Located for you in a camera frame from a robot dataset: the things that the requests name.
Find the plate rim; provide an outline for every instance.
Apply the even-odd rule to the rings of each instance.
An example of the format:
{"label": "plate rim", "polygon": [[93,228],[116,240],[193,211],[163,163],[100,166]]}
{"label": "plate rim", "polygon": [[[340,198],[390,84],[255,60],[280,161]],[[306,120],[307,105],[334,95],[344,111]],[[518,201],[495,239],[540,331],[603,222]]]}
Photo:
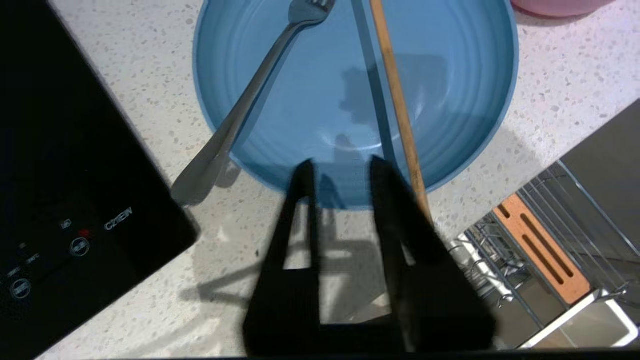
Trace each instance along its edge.
{"label": "plate rim", "polygon": [[[197,68],[198,68],[197,52],[198,52],[198,44],[200,42],[199,41],[200,27],[204,19],[204,14],[207,12],[207,9],[210,3],[211,3],[211,0],[204,0],[202,3],[202,7],[200,8],[200,13],[198,14],[198,21],[196,23],[195,32],[193,35],[193,48],[191,51],[191,57],[192,57],[193,81],[195,83],[196,95],[198,97],[198,103],[200,105],[200,109],[202,110],[202,115],[204,116],[205,121],[207,122],[207,125],[209,125],[209,128],[217,131],[216,126],[213,124],[213,121],[211,120],[211,116],[209,115],[209,112],[207,111],[207,107],[205,106],[205,102],[202,98],[202,91],[200,89],[200,76],[198,75],[198,71],[197,71]],[[511,101],[513,100],[513,94],[515,93],[516,82],[518,80],[518,68],[520,65],[520,42],[518,41],[518,27],[516,24],[515,13],[511,5],[511,1],[502,0],[502,4],[504,5],[507,11],[507,17],[511,25],[511,41],[513,45],[513,66],[511,71],[511,82],[509,84],[509,90],[507,91],[507,94],[504,99],[504,104],[502,105],[502,109],[498,114],[497,120],[493,125],[491,131],[487,134],[486,138],[482,141],[480,146],[467,158],[467,160],[465,160],[462,164],[456,167],[455,170],[450,172],[447,176],[443,177],[441,180],[437,181],[435,184],[432,184],[431,186],[426,187],[427,193],[434,192],[435,190],[441,188],[445,184],[451,182],[458,175],[462,174],[462,172],[466,168],[471,166],[471,164],[476,159],[478,159],[478,157],[480,157],[480,154],[482,154],[482,152],[487,148],[487,146],[489,146],[489,143],[493,140],[493,137],[495,137],[495,134],[498,132],[498,130],[502,126],[502,123],[504,122],[504,119],[507,116],[507,111],[509,111],[509,107],[511,106]],[[261,176],[258,176],[255,172],[253,172],[250,168],[248,168],[243,161],[240,161],[236,157],[236,155],[233,152],[229,152],[229,158],[236,165],[241,167],[243,171],[247,172],[247,174],[251,175],[255,180],[257,180],[263,186],[266,186],[267,188],[275,190],[278,193],[285,192],[285,190],[280,189],[279,187],[269,182],[263,181]],[[367,210],[367,209],[371,209],[371,204],[361,205],[361,206],[346,206],[346,209]]]}

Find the cooktop control button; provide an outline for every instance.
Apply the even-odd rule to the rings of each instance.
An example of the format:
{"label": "cooktop control button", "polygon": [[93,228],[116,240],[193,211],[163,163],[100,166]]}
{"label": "cooktop control button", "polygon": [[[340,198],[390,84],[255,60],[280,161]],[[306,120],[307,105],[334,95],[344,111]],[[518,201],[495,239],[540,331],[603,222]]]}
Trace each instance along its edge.
{"label": "cooktop control button", "polygon": [[71,242],[71,246],[69,246],[69,252],[71,255],[80,258],[81,256],[85,256],[87,252],[89,252],[89,241],[85,238],[76,238]]}
{"label": "cooktop control button", "polygon": [[19,279],[11,285],[11,296],[15,299],[24,299],[31,293],[31,283],[27,279]]}

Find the brand logo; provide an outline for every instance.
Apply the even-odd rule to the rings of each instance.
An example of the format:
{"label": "brand logo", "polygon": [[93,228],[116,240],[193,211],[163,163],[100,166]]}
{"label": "brand logo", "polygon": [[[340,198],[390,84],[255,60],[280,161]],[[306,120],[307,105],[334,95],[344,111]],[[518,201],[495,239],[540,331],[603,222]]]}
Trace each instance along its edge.
{"label": "brand logo", "polygon": [[123,211],[120,214],[118,214],[118,216],[115,217],[113,220],[111,220],[108,223],[104,224],[104,228],[107,231],[113,229],[114,227],[118,226],[119,223],[121,223],[124,220],[126,220],[126,218],[128,218],[131,214],[133,214],[133,211],[131,211],[131,207],[129,207],[125,211]]}

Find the wooden cutting board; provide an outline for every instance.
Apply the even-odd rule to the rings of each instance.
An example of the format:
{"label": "wooden cutting board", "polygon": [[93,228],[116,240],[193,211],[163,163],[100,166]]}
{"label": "wooden cutting board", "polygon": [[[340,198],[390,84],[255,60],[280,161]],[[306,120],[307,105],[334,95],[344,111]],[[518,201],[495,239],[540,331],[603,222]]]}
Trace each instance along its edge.
{"label": "wooden cutting board", "polygon": [[591,286],[582,272],[517,194],[493,212],[567,304],[589,293]]}

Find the dish rack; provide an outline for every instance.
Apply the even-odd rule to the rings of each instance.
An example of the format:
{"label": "dish rack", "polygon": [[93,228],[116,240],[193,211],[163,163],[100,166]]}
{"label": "dish rack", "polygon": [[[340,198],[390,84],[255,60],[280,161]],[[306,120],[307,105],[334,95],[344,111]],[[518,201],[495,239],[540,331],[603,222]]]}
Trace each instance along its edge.
{"label": "dish rack", "polygon": [[[583,333],[575,334],[569,325],[586,321],[585,318],[608,321],[602,320],[603,311],[617,316],[623,328],[619,338],[611,339],[606,346],[630,343],[637,337],[637,325],[619,304],[640,310],[640,297],[634,298],[640,290],[637,240],[620,231],[562,161],[536,176],[517,195],[584,274],[591,291],[573,304],[565,302],[499,217],[493,212],[487,214],[452,242],[449,252],[478,294],[494,307],[499,323],[499,313],[507,304],[518,308],[510,311],[521,312],[526,322],[531,323],[529,333],[520,339],[497,338],[495,346],[581,347],[579,340],[590,341],[587,343],[590,345],[593,335],[590,338]],[[597,304],[608,307],[603,310]],[[518,328],[526,327],[521,325],[524,318],[518,321]],[[579,327],[584,332],[592,326],[581,323]]]}

